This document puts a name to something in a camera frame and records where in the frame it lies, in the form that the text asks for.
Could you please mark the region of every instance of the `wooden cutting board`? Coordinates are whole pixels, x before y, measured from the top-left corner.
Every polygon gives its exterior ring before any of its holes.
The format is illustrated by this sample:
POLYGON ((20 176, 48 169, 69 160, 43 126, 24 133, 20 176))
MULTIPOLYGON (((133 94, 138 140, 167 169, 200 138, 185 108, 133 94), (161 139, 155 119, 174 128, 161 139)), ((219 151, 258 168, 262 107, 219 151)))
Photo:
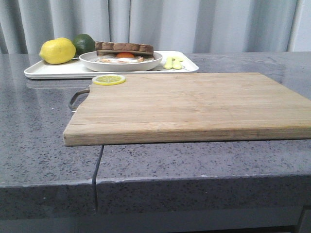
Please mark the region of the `wooden cutting board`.
POLYGON ((91 85, 66 146, 311 138, 311 100, 262 74, 125 76, 91 85))

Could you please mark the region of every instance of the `granite countertop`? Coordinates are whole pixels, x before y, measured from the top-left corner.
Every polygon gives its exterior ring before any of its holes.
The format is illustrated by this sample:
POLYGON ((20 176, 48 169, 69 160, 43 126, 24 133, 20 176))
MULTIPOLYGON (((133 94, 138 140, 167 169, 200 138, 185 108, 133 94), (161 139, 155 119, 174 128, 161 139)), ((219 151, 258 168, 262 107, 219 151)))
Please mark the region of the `granite countertop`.
MULTIPOLYGON (((311 99, 311 52, 187 56, 311 99)), ((91 81, 26 78, 39 60, 0 54, 0 219, 311 204, 311 140, 65 147, 68 102, 91 81)))

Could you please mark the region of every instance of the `egg yolk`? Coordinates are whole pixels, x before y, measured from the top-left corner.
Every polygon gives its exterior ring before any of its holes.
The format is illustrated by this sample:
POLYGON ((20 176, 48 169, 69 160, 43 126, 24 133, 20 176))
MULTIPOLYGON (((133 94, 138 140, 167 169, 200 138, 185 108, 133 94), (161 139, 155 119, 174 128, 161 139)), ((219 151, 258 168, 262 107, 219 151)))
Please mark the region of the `egg yolk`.
POLYGON ((134 55, 131 54, 130 52, 119 52, 116 57, 118 58, 123 58, 123 57, 126 57, 126 58, 134 58, 134 55))

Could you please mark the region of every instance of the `lime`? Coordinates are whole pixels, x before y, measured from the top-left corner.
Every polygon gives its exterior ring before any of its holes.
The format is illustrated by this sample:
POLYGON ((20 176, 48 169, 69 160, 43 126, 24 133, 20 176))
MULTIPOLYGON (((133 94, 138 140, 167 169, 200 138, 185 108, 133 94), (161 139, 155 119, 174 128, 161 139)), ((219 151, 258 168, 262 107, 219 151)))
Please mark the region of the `lime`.
POLYGON ((93 78, 93 83, 97 85, 117 85, 125 82, 125 77, 123 75, 113 74, 113 75, 100 75, 93 78))
POLYGON ((77 49, 77 55, 81 55, 86 52, 95 51, 95 41, 88 34, 79 34, 73 40, 72 43, 77 49))
POLYGON ((57 38, 45 42, 40 50, 40 57, 50 64, 70 61, 76 54, 76 48, 67 38, 57 38))

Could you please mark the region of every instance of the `lemon slice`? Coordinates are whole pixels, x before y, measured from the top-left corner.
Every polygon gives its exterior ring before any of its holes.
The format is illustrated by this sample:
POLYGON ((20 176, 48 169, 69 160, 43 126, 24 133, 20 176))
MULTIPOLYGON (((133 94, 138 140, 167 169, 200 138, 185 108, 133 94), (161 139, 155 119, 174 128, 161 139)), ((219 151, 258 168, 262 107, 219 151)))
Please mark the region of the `lemon slice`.
POLYGON ((119 74, 100 75, 93 78, 93 83, 97 85, 117 85, 125 82, 125 77, 119 74))

